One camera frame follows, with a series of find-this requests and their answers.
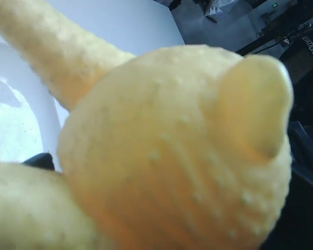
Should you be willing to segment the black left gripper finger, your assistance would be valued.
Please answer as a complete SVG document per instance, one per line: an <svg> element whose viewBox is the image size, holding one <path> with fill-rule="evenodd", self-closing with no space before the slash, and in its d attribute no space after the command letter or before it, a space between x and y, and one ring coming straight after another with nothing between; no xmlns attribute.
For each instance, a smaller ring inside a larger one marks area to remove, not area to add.
<svg viewBox="0 0 313 250"><path fill-rule="evenodd" d="M33 157L25 160L23 164L44 170L54 170L53 157L50 153L40 153L34 155Z"/></svg>

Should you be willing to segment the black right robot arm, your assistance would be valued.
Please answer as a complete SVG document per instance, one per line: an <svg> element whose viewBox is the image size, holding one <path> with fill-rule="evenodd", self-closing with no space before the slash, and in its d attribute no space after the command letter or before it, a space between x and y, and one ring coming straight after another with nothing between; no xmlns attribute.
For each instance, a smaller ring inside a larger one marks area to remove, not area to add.
<svg viewBox="0 0 313 250"><path fill-rule="evenodd" d="M262 45L277 38L287 40L280 60L286 65L294 88L294 105L288 125L292 150L290 192L274 230L262 249L313 249L313 21L299 26L277 24L240 55L259 53Z"/></svg>

